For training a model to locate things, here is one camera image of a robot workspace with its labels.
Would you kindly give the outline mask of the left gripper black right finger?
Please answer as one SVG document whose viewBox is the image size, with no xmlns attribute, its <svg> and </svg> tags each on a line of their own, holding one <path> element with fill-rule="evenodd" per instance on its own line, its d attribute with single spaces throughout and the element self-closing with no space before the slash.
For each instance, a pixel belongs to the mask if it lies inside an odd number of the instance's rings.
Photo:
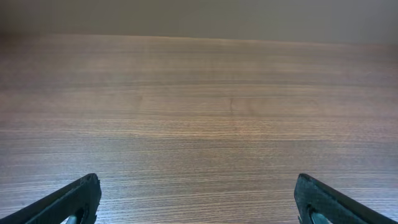
<svg viewBox="0 0 398 224">
<path fill-rule="evenodd" d="M 299 174 L 294 199 L 301 224 L 397 224 L 308 174 Z"/>
</svg>

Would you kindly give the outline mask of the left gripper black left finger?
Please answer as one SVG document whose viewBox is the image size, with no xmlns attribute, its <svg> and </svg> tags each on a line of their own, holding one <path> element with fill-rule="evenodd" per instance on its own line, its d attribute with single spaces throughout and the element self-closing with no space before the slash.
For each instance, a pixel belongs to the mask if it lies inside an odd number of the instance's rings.
<svg viewBox="0 0 398 224">
<path fill-rule="evenodd" d="M 90 173 L 2 218 L 1 223 L 61 223 L 69 219 L 73 223 L 94 224 L 100 199 L 100 180 Z"/>
</svg>

